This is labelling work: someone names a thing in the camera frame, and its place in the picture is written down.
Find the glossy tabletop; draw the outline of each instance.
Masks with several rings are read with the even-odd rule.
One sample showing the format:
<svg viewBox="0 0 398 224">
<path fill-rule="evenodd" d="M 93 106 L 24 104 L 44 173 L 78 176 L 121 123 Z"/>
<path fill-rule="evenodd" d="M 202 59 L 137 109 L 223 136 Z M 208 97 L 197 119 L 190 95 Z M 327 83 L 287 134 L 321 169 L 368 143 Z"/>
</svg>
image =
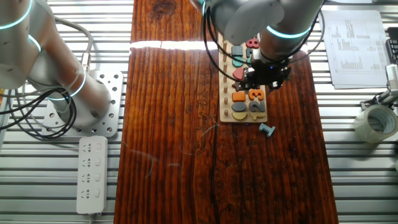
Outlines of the glossy tabletop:
<svg viewBox="0 0 398 224">
<path fill-rule="evenodd" d="M 267 138 L 220 122 L 201 40 L 188 0 L 134 2 L 114 223 L 338 223 L 309 59 L 267 91 Z"/>
</svg>

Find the electrical outlet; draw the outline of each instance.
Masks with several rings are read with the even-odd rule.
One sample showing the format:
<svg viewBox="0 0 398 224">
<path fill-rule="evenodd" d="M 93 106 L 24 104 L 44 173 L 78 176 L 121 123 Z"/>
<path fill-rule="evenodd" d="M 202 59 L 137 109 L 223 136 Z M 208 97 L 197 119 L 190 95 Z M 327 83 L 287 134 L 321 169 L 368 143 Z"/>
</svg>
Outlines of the electrical outlet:
<svg viewBox="0 0 398 224">
<path fill-rule="evenodd" d="M 106 205 L 108 140 L 102 136 L 81 138 L 76 210 L 79 214 L 102 212 Z"/>
</svg>

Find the orange rectangle block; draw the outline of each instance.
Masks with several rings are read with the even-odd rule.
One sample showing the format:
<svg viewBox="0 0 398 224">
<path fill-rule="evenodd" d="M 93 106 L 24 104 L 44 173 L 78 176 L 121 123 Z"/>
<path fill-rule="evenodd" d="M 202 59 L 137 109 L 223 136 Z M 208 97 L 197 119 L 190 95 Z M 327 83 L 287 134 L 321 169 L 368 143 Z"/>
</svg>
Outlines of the orange rectangle block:
<svg viewBox="0 0 398 224">
<path fill-rule="evenodd" d="M 246 100 L 246 94 L 244 92 L 232 93 L 233 102 L 244 102 Z"/>
</svg>

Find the clear tape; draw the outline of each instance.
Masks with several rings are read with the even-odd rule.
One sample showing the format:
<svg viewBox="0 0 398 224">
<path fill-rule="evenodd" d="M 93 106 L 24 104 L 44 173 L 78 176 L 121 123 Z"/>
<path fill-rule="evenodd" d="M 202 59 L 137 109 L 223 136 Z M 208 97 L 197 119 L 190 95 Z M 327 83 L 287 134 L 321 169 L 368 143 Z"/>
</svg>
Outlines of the clear tape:
<svg viewBox="0 0 398 224">
<path fill-rule="evenodd" d="M 355 118 L 354 129 L 363 141 L 378 143 L 395 135 L 398 117 L 386 106 L 372 105 Z"/>
</svg>

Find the red shape block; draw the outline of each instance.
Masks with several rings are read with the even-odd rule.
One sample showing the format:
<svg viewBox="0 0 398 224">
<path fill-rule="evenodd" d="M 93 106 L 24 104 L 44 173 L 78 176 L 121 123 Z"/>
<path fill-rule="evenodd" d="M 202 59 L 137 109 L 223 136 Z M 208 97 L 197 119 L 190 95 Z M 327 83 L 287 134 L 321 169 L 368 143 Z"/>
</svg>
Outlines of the red shape block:
<svg viewBox="0 0 398 224">
<path fill-rule="evenodd" d="M 234 73 L 232 73 L 232 75 L 237 78 L 238 80 L 241 80 L 243 77 L 243 68 L 237 68 L 235 69 Z"/>
<path fill-rule="evenodd" d="M 260 47 L 259 40 L 257 38 L 250 39 L 246 41 L 246 46 L 252 49 L 258 49 Z"/>
</svg>

